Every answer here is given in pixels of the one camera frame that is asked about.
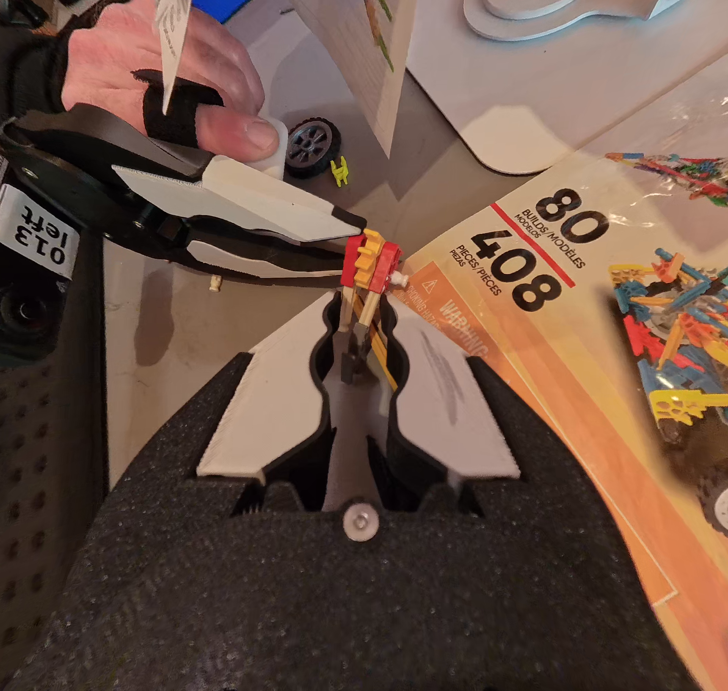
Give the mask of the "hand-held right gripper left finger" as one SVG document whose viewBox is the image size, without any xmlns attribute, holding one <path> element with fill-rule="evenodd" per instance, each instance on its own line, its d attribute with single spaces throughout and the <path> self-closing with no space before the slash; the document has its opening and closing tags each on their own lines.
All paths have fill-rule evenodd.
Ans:
<svg viewBox="0 0 728 691">
<path fill-rule="evenodd" d="M 335 326 L 341 295 L 330 290 L 255 345 L 241 380 L 196 468 L 198 477 L 274 481 L 274 469 L 311 439 L 325 415 L 322 379 L 314 376 L 314 349 Z"/>
</svg>

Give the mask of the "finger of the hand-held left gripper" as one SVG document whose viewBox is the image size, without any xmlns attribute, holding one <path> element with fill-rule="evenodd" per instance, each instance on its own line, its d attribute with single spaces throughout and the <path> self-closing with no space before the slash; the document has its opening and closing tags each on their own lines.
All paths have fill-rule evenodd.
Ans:
<svg viewBox="0 0 728 691">
<path fill-rule="evenodd" d="M 187 222 L 187 255 L 216 273 L 264 280 L 341 275 L 346 239 L 302 241 L 290 233 L 229 222 Z"/>
<path fill-rule="evenodd" d="M 134 193 L 184 219 L 213 217 L 299 243 L 348 238 L 367 227 L 321 197 L 223 156 L 213 157 L 194 183 L 123 166 L 112 168 Z"/>
</svg>

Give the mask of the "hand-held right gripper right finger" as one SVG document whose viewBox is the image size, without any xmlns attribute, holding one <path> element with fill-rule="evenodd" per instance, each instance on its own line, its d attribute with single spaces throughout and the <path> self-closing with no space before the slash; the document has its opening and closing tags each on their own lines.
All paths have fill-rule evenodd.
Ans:
<svg viewBox="0 0 728 691">
<path fill-rule="evenodd" d="M 387 464 L 400 482 L 518 479 L 507 446 L 469 362 L 446 335 L 396 298 L 381 305 L 389 407 Z"/>
</svg>

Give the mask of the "red connector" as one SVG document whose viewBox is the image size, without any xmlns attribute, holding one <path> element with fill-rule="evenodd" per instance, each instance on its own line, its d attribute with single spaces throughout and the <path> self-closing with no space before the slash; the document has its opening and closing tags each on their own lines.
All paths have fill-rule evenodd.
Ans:
<svg viewBox="0 0 728 691">
<path fill-rule="evenodd" d="M 340 281 L 342 288 L 354 288 L 355 275 L 358 271 L 356 261 L 359 259 L 359 249 L 366 244 L 366 241 L 367 237 L 363 232 L 348 238 Z"/>
</svg>

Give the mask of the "long yellow rod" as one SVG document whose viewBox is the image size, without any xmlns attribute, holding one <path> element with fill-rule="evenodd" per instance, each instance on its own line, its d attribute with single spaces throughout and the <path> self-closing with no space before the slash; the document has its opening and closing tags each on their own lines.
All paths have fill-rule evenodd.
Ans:
<svg viewBox="0 0 728 691">
<path fill-rule="evenodd" d="M 362 299 L 361 296 L 358 294 L 355 294 L 354 296 L 354 303 L 353 303 L 353 309 L 354 313 L 356 314 L 357 318 L 361 317 L 361 314 L 363 312 L 365 306 L 365 300 Z M 369 337 L 370 337 L 370 345 L 371 350 L 373 351 L 378 365 L 382 369 L 385 378 L 387 379 L 387 382 L 389 383 L 389 386 L 392 389 L 392 392 L 394 393 L 397 390 L 397 384 L 393 376 L 390 374 L 389 369 L 387 368 L 387 344 L 386 340 L 383 337 L 383 333 L 379 329 L 377 320 L 375 318 L 372 318 L 372 321 L 369 325 Z"/>
</svg>

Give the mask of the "connector assembly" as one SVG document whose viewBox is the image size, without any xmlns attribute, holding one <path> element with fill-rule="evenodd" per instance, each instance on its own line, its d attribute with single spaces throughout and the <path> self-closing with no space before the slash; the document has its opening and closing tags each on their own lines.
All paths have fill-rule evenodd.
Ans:
<svg viewBox="0 0 728 691">
<path fill-rule="evenodd" d="M 356 294 L 365 300 L 365 306 L 359 318 L 353 309 L 350 330 L 344 333 L 348 336 L 348 343 L 341 356 L 341 380 L 347 385 L 352 385 L 355 378 L 362 374 L 372 351 L 369 337 L 372 318 L 377 320 L 387 344 L 379 314 L 382 297 L 391 288 L 405 289 L 408 285 L 408 277 L 399 268 L 403 253 L 401 248 L 396 243 L 386 241 L 376 231 L 365 229 L 362 232 L 367 241 L 359 249 L 354 287 Z"/>
</svg>

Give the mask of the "building instruction sheet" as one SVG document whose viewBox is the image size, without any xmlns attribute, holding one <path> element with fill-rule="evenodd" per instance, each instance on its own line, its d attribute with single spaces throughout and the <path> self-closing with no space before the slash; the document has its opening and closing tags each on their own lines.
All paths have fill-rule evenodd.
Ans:
<svg viewBox="0 0 728 691">
<path fill-rule="evenodd" d="M 386 156 L 390 155 L 403 86 L 417 0 L 287 0 L 318 38 L 355 97 Z M 188 85 L 190 94 L 174 93 L 187 38 L 192 0 L 154 0 L 162 71 L 149 76 L 148 95 L 166 116 L 178 100 L 184 114 L 181 144 L 196 146 L 192 116 L 203 102 L 203 90 Z"/>
</svg>

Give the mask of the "person's left hand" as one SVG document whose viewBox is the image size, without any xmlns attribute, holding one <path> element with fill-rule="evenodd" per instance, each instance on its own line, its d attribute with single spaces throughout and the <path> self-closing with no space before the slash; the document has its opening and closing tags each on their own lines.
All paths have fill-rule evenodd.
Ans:
<svg viewBox="0 0 728 691">
<path fill-rule="evenodd" d="M 162 56 L 154 0 L 106 6 L 96 25 L 75 31 L 61 90 L 65 110 L 78 103 L 113 113 L 147 134 L 141 69 L 160 70 Z M 279 146 L 278 130 L 259 113 L 265 94 L 246 48 L 208 14 L 192 10 L 178 75 L 215 89 L 223 106 L 196 111 L 198 145 L 243 163 L 266 159 Z"/>
</svg>

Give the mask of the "small black wheel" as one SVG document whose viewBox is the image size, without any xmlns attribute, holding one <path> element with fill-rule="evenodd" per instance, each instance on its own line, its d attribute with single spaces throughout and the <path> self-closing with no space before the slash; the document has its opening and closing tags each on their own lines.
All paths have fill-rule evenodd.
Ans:
<svg viewBox="0 0 728 691">
<path fill-rule="evenodd" d="M 329 170 L 341 152 L 341 133 L 325 118 L 309 118 L 289 132 L 285 171 L 295 179 L 311 179 Z"/>
</svg>

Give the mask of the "colourful toy packaging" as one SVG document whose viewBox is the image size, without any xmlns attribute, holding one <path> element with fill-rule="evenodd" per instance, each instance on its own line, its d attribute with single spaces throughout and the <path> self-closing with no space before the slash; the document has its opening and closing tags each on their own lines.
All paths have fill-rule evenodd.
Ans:
<svg viewBox="0 0 728 691">
<path fill-rule="evenodd" d="M 573 451 L 726 689 L 726 56 L 406 262 L 402 300 Z"/>
</svg>

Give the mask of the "black perforated board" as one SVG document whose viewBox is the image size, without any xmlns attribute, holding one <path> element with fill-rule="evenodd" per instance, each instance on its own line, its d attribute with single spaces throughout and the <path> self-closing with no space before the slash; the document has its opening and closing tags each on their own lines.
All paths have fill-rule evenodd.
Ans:
<svg viewBox="0 0 728 691">
<path fill-rule="evenodd" d="M 82 237 L 56 349 L 2 369 L 2 684 L 41 639 L 108 491 L 103 255 Z"/>
</svg>

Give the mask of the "white book stand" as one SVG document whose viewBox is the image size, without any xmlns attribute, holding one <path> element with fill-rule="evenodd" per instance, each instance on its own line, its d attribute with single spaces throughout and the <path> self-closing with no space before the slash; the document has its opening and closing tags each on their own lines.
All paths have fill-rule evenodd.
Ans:
<svg viewBox="0 0 728 691">
<path fill-rule="evenodd" d="M 532 174 L 578 150 L 726 54 L 726 0 L 654 18 L 588 16 L 527 41 L 493 41 L 483 0 L 418 0 L 407 66 L 472 154 Z"/>
</svg>

